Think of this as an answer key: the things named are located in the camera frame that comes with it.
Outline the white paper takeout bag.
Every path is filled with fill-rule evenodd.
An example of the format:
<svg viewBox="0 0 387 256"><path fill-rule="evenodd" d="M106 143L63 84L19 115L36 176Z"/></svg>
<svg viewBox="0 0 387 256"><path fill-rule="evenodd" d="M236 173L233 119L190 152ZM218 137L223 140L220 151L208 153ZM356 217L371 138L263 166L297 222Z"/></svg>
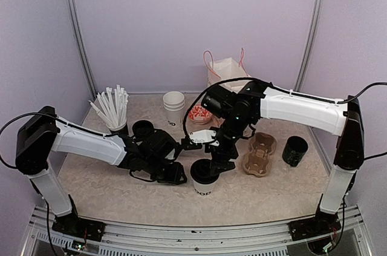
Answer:
<svg viewBox="0 0 387 256"><path fill-rule="evenodd" d="M209 50L203 53L203 61L207 67L207 86L211 86L216 82L237 77L250 77L246 71L244 64L244 49L241 49L240 59L237 62L232 57L214 61Z"/></svg>

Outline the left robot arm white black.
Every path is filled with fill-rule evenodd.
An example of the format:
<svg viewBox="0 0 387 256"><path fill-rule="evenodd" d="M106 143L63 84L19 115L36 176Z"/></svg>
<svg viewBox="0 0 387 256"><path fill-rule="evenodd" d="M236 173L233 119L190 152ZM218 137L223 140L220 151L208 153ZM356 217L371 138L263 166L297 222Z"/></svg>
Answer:
<svg viewBox="0 0 387 256"><path fill-rule="evenodd" d="M48 162L51 153L75 154L100 160L130 173L144 171L149 182L186 183L184 167L177 162L180 145L167 132L156 129L136 139L123 134L104 134L73 124L56 114L51 106L30 113L18 131L16 169L25 174L47 201L61 225L73 235L85 228L82 217Z"/></svg>

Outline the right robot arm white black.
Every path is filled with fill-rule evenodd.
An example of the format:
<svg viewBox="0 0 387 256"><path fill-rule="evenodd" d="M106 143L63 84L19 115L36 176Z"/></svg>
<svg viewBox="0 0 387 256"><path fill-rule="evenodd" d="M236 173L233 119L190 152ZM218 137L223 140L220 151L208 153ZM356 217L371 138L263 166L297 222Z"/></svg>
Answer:
<svg viewBox="0 0 387 256"><path fill-rule="evenodd" d="M314 97L250 77L238 93L220 83L213 84L201 104L224 120L216 135L221 147L234 144L259 119L299 123L337 136L336 155L319 203L320 212L310 219L309 228L315 234L322 234L333 224L332 214L339 210L354 174L365 161L362 116L355 97L348 100Z"/></svg>

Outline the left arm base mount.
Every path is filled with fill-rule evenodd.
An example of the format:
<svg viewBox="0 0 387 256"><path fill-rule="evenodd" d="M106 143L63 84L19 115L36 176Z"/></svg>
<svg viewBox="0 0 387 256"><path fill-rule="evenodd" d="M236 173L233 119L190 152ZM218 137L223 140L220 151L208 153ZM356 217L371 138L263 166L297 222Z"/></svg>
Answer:
<svg viewBox="0 0 387 256"><path fill-rule="evenodd" d="M101 242L105 227L104 222L79 217L76 208L72 207L69 214L55 216L52 229L65 235Z"/></svg>

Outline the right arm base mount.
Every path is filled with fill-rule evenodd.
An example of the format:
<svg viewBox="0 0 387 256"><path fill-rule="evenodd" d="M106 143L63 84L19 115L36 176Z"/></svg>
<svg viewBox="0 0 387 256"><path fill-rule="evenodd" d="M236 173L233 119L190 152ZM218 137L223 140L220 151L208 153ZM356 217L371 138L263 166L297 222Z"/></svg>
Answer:
<svg viewBox="0 0 387 256"><path fill-rule="evenodd" d="M301 220L293 220L288 224L293 241L328 234L341 229L337 213L327 214L317 207L315 215Z"/></svg>

